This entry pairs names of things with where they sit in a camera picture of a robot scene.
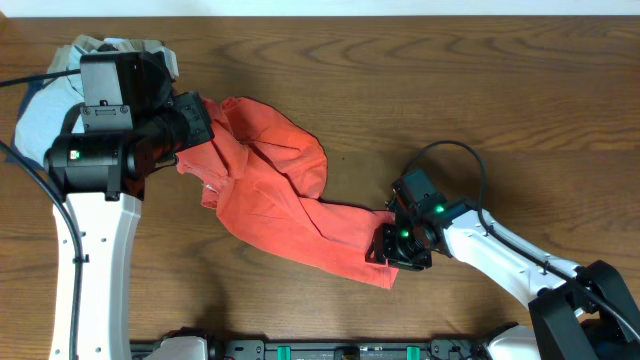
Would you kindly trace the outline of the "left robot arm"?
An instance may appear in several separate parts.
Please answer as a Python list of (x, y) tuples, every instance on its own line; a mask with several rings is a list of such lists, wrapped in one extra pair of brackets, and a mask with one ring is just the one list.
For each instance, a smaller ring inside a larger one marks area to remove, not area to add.
[(50, 356), (129, 359), (131, 254), (145, 181), (214, 131), (199, 94), (175, 92), (161, 53), (90, 53), (79, 72), (84, 97), (43, 160), (60, 194)]

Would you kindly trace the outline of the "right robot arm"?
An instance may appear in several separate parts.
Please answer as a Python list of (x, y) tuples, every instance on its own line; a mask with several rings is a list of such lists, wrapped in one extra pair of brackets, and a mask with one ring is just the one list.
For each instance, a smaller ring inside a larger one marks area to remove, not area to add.
[(430, 359), (636, 359), (639, 308), (620, 273), (552, 255), (497, 223), (467, 200), (432, 197), (390, 204), (395, 221), (380, 226), (369, 263), (421, 271), (433, 253), (482, 272), (524, 305), (532, 325), (505, 325), (480, 341), (438, 339)]

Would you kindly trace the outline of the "red soccer t-shirt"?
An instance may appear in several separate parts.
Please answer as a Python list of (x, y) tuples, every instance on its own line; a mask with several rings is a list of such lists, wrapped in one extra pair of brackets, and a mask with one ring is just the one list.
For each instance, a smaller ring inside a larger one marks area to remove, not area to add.
[(201, 180), (202, 205), (233, 236), (332, 275), (393, 286), (397, 270), (365, 260), (375, 230), (393, 215), (323, 201), (328, 158), (315, 136), (250, 98), (203, 104), (214, 137), (180, 152), (177, 170)]

